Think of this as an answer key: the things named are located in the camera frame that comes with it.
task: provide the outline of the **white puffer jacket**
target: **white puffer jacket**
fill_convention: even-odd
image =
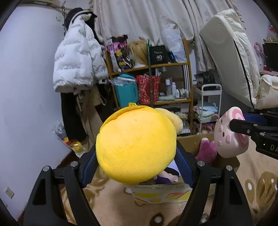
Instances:
[[[100,44],[85,23],[91,14],[84,10],[75,14],[69,29],[55,53],[53,85],[56,92],[87,90],[97,80],[108,76]]]

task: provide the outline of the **blue gripper pad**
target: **blue gripper pad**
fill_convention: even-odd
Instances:
[[[183,181],[191,188],[194,188],[197,177],[197,162],[191,153],[184,150],[182,145],[177,141],[177,151],[175,155],[175,162],[180,171]]]
[[[267,124],[267,120],[262,115],[243,114],[243,116],[247,122],[257,123],[260,126],[265,126]]]
[[[84,187],[92,182],[97,167],[98,161],[96,158],[96,152],[94,152],[83,170],[83,178],[81,183]]]

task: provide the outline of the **purple plush toy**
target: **purple plush toy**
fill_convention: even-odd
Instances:
[[[205,164],[213,162],[217,156],[216,147],[213,142],[209,142],[208,138],[204,137],[201,140],[200,150],[198,155],[195,157],[197,161],[203,161]]]

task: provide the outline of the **yellow plush pouch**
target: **yellow plush pouch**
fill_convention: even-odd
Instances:
[[[103,171],[124,184],[138,184],[163,171],[176,154],[176,129],[165,114],[130,104],[100,128],[96,155]]]

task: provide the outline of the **plush ear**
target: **plush ear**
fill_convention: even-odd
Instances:
[[[183,122],[182,120],[174,113],[164,109],[164,108],[155,108],[158,112],[164,114],[170,121],[173,123],[177,135],[179,135],[183,130]]]

